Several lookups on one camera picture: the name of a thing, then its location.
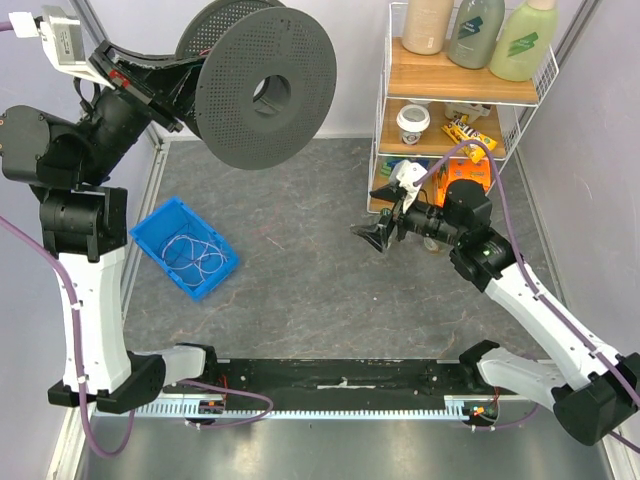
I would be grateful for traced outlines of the grey filament spool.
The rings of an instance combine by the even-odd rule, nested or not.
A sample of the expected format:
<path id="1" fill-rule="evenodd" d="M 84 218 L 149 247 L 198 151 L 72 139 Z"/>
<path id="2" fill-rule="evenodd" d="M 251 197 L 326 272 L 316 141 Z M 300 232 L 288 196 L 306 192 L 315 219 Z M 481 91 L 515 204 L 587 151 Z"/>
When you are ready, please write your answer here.
<path id="1" fill-rule="evenodd" d="M 198 135 L 223 163 L 277 166 L 303 149 L 333 102 L 337 61 L 309 14 L 279 1 L 214 1 L 189 23 L 177 58 L 203 55 Z"/>

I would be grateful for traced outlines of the blue plastic bin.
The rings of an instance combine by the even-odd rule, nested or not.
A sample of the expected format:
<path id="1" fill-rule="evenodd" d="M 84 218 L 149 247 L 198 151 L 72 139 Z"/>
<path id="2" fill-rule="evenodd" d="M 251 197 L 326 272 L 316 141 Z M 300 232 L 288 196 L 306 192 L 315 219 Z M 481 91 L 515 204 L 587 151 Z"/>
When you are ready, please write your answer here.
<path id="1" fill-rule="evenodd" d="M 130 235 L 195 302 L 213 292 L 239 265 L 226 239 L 177 196 L 131 228 Z"/>

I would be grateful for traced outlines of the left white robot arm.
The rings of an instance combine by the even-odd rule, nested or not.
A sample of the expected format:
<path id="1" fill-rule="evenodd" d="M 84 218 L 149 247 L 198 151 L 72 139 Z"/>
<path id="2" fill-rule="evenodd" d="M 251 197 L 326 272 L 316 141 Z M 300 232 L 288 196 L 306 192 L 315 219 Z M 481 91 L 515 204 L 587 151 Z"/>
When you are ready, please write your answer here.
<path id="1" fill-rule="evenodd" d="M 66 362 L 47 393 L 51 404 L 95 403 L 122 414 L 184 381 L 198 393 L 219 382 L 213 347 L 182 343 L 135 353 L 124 342 L 121 275 L 128 193 L 111 172 L 151 123 L 193 126 L 204 54 L 143 55 L 101 43 L 89 63 L 94 93 L 70 122 L 31 106 L 1 116 L 3 175 L 27 184 L 39 202 L 38 251 L 57 270 L 64 307 Z"/>

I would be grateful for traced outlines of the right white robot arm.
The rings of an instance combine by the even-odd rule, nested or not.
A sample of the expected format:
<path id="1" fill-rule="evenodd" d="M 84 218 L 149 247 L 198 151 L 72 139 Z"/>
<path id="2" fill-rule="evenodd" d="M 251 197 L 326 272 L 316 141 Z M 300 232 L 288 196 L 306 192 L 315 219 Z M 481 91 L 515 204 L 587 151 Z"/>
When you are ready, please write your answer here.
<path id="1" fill-rule="evenodd" d="M 550 410 L 576 441 L 592 446 L 639 409 L 639 356 L 624 356 L 602 341 L 535 276 L 509 240 L 490 225 L 492 203 L 468 179 L 449 185 L 443 205 L 419 200 L 398 183 L 372 191 L 391 203 L 353 234 L 384 252 L 409 233 L 450 246 L 455 271 L 510 313 L 549 355 L 549 365 L 517 356 L 485 340 L 465 351 L 458 381 L 467 392 L 506 389 Z"/>

